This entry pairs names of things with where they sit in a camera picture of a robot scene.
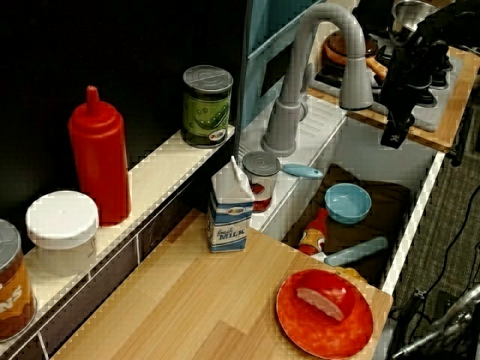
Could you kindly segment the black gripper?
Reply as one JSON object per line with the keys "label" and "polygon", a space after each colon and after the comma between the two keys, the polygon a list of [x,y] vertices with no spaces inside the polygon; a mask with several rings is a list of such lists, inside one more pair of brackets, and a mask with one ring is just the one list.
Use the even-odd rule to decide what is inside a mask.
{"label": "black gripper", "polygon": [[399,148],[415,123],[412,111],[416,105],[416,93],[407,86],[409,69],[406,51],[395,48],[379,96],[379,102],[388,110],[388,121],[380,140],[382,146]]}

